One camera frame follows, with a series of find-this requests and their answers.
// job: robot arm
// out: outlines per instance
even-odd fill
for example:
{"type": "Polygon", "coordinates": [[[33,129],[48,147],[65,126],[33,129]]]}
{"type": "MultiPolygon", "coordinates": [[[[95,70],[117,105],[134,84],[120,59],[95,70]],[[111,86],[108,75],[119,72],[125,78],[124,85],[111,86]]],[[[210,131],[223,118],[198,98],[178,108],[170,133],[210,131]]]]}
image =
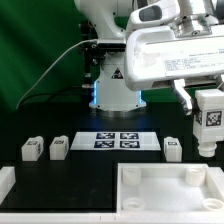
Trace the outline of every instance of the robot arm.
{"type": "Polygon", "coordinates": [[[132,0],[75,0],[76,7],[93,24],[99,39],[125,39],[125,31],[118,27],[114,18],[132,12],[132,0]]]}

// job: green backdrop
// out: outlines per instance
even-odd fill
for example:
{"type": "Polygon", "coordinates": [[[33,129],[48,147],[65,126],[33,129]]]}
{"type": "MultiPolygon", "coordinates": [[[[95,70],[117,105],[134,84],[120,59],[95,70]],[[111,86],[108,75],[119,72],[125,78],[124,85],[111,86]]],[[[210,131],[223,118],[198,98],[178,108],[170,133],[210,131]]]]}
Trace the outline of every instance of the green backdrop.
{"type": "MultiPolygon", "coordinates": [[[[15,110],[21,96],[58,56],[81,40],[78,25],[84,19],[73,0],[0,1],[0,120],[15,110]]],[[[122,26],[124,21],[117,20],[122,26]]],[[[81,85],[83,70],[82,55],[73,51],[32,94],[54,93],[63,87],[81,85]]],[[[36,97],[32,101],[45,99],[36,97]]],[[[167,102],[175,97],[167,89],[144,92],[143,99],[167,102]]]]}

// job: white box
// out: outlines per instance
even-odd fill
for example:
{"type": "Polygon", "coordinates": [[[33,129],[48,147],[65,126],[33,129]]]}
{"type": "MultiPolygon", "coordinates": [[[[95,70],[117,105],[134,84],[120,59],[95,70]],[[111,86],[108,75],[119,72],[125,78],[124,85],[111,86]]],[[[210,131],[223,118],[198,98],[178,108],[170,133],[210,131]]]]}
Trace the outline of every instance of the white box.
{"type": "Polygon", "coordinates": [[[182,147],[177,138],[167,137],[164,139],[164,154],[167,162],[182,161],[182,147]]]}
{"type": "Polygon", "coordinates": [[[23,161],[37,161],[44,150],[44,140],[38,136],[29,138],[22,147],[23,161]]]}
{"type": "Polygon", "coordinates": [[[50,145],[50,159],[64,160],[69,148],[67,136],[55,137],[50,145]]]}

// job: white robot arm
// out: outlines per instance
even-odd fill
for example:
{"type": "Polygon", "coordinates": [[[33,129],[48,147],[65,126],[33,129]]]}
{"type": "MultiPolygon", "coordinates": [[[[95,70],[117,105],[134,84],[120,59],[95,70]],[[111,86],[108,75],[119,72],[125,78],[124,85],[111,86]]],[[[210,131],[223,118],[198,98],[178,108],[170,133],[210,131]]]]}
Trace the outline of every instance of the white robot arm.
{"type": "MultiPolygon", "coordinates": [[[[109,114],[129,112],[145,106],[137,91],[171,87],[192,114],[194,105],[184,87],[224,79],[224,25],[214,10],[220,2],[75,0],[97,31],[98,47],[107,52],[90,106],[109,114]],[[115,24],[115,16],[130,16],[126,31],[115,24]],[[110,54],[107,47],[121,43],[123,48],[110,54]]],[[[224,140],[224,93],[198,91],[196,101],[194,135],[200,155],[211,157],[216,141],[224,140]]]]}

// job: white plastic block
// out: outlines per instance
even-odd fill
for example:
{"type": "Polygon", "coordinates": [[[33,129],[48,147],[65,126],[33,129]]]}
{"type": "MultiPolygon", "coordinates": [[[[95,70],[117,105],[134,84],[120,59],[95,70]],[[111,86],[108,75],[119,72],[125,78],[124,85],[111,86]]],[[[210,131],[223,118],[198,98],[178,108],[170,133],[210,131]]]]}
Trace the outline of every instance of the white plastic block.
{"type": "Polygon", "coordinates": [[[195,93],[201,111],[224,110],[224,93],[218,89],[198,90],[195,93]]]}
{"type": "Polygon", "coordinates": [[[38,136],[29,138],[22,147],[23,161],[37,161],[44,150],[44,140],[38,136]]]}
{"type": "Polygon", "coordinates": [[[164,153],[167,162],[181,162],[182,147],[177,138],[167,137],[164,139],[164,153]]]}
{"type": "Polygon", "coordinates": [[[0,204],[16,182],[14,167],[3,167],[0,170],[0,204]]]}
{"type": "Polygon", "coordinates": [[[51,160],[64,160],[68,153],[68,137],[61,136],[54,138],[50,145],[50,159],[51,160]]]}

